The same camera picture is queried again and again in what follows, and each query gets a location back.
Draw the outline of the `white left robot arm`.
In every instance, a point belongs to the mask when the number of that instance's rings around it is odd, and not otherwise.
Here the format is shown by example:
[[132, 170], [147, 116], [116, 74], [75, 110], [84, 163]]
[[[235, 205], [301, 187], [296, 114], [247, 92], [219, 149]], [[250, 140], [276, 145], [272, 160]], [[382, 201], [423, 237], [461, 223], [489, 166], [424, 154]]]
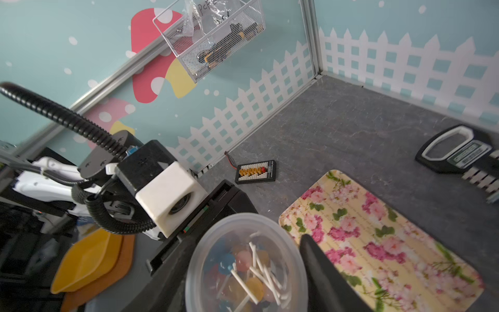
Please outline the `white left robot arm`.
[[221, 219], [256, 211], [249, 197], [228, 181], [206, 192], [157, 140], [142, 143], [128, 131], [110, 134], [14, 83], [2, 83], [1, 94], [96, 145], [80, 166], [60, 156], [22, 161], [2, 155], [1, 160], [18, 172], [15, 191], [44, 202], [70, 202], [113, 234], [158, 237], [162, 246], [148, 261], [151, 275], [181, 269], [201, 236]]

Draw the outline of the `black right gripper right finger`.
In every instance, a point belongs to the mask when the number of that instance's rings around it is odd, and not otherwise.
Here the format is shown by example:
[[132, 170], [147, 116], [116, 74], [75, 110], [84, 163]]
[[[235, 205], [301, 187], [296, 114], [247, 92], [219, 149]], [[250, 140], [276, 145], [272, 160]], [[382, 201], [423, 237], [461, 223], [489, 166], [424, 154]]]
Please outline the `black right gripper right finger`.
[[312, 236], [301, 237], [299, 250], [307, 273], [308, 311], [372, 312], [348, 285]]

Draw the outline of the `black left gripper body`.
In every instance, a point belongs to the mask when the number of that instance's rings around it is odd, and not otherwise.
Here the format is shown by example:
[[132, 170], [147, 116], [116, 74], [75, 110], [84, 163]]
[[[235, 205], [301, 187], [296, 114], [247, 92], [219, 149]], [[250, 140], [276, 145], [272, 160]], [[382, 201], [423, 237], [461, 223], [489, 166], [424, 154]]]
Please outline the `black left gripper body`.
[[237, 213], [257, 213], [249, 196], [223, 180], [146, 260], [151, 275], [184, 272], [203, 235], [218, 221]]

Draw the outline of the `clear plastic jar lid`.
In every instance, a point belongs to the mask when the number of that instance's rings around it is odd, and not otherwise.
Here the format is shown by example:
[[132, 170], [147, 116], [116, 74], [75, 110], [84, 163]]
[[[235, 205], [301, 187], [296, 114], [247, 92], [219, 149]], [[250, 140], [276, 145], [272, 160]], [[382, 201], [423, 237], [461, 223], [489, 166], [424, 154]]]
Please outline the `clear plastic jar lid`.
[[291, 236], [254, 213], [212, 226], [187, 271], [187, 311], [306, 311], [304, 262]]

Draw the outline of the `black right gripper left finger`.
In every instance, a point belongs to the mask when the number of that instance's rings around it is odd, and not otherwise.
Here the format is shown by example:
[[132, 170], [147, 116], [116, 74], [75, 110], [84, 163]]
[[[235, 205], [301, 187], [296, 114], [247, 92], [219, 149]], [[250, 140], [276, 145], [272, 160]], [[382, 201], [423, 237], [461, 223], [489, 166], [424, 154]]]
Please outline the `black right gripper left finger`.
[[187, 237], [160, 265], [152, 280], [123, 308], [124, 311], [218, 311], [216, 294], [203, 288], [203, 269], [218, 253], [218, 235]]

